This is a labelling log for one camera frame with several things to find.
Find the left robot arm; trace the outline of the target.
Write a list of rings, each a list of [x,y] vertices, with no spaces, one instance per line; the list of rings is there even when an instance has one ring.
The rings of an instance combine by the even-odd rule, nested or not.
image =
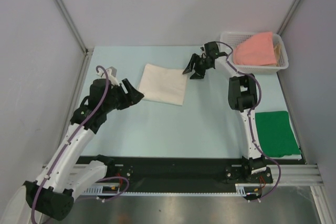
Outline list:
[[[48,165],[34,182],[24,182],[32,223],[36,223],[37,211],[63,220],[75,200],[96,182],[123,181],[124,190],[128,190],[128,178],[117,173],[113,158],[103,155],[96,156],[74,179],[70,179],[69,175],[83,149],[107,120],[108,113],[129,108],[143,98],[144,94],[134,88],[128,79],[121,84],[112,84],[109,79],[93,81],[89,95],[74,111],[66,136]]]

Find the cream white t shirt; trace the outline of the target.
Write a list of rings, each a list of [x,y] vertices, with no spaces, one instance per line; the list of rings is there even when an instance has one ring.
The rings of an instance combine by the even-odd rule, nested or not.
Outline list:
[[[144,94],[145,100],[182,106],[186,86],[187,76],[182,69],[168,69],[148,63],[138,90]]]

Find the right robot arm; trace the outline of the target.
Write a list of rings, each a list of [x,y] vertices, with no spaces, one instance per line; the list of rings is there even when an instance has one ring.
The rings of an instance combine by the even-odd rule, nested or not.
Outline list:
[[[201,47],[201,54],[192,54],[183,74],[192,72],[191,79],[203,79],[208,69],[215,68],[218,58],[228,74],[228,104],[239,119],[243,137],[243,155],[237,179],[249,183],[266,182],[271,177],[257,134],[255,108],[261,101],[261,87],[255,76],[243,73],[229,61],[233,48],[221,41],[211,41]]]

